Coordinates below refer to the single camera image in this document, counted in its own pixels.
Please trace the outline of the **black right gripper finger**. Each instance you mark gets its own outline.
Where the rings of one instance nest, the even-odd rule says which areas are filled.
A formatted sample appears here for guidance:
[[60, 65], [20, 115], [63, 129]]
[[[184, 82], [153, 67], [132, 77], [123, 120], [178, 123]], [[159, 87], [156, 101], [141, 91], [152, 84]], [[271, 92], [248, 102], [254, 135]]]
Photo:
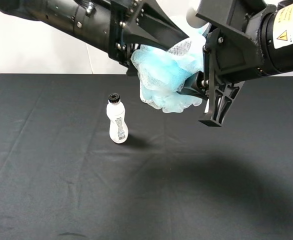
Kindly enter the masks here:
[[204, 73], [199, 71], [187, 78], [184, 86], [177, 93], [197, 97], [206, 101], [209, 99], [209, 81], [205, 80]]
[[203, 47], [203, 80], [201, 87], [205, 89], [207, 99], [204, 114], [199, 122], [208, 127], [221, 127], [225, 117], [234, 103], [244, 83], [231, 83], [218, 75], [217, 50], [223, 39], [221, 31], [213, 30], [207, 35]]

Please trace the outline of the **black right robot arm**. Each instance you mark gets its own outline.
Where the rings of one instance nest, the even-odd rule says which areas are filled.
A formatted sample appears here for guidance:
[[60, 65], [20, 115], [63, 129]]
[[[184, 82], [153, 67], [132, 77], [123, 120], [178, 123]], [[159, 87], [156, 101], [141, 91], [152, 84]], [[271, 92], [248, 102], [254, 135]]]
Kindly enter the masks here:
[[186, 21], [206, 42], [203, 71], [181, 92], [206, 100], [206, 126], [222, 126], [245, 81], [293, 72], [293, 0], [197, 0]]

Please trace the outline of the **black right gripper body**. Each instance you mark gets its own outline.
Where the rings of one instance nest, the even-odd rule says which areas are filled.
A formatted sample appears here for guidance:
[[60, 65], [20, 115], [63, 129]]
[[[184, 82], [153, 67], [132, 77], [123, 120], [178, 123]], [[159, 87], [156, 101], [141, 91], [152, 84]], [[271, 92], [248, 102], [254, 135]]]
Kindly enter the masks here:
[[209, 56], [217, 76], [232, 83], [260, 78], [259, 25], [249, 22], [264, 10], [262, 0], [202, 0], [197, 16], [214, 26], [208, 35]]

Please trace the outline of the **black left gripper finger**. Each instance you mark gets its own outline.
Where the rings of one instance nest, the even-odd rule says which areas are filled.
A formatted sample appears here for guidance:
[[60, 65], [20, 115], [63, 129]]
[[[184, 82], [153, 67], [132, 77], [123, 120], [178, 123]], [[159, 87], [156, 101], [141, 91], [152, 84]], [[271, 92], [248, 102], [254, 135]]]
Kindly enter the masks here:
[[129, 29], [139, 44], [162, 50], [168, 50], [188, 38], [155, 0], [143, 0], [141, 10]]

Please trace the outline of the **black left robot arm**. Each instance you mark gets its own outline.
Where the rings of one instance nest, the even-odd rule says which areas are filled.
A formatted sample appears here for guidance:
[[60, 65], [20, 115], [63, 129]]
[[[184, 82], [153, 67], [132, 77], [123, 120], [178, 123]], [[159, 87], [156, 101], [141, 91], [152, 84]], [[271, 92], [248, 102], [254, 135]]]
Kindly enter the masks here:
[[169, 50], [188, 38], [155, 0], [0, 0], [0, 12], [41, 21], [105, 53], [137, 75], [142, 45]]

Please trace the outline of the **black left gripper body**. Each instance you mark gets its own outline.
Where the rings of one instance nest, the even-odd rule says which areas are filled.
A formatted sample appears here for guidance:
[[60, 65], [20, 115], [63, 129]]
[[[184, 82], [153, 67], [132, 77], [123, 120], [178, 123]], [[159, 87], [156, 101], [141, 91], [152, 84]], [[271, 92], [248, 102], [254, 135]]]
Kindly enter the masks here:
[[127, 68], [126, 75], [133, 77], [138, 74], [132, 64], [132, 54], [141, 44], [134, 40], [130, 26], [134, 17], [142, 9], [142, 0], [108, 0], [110, 11], [108, 56]]

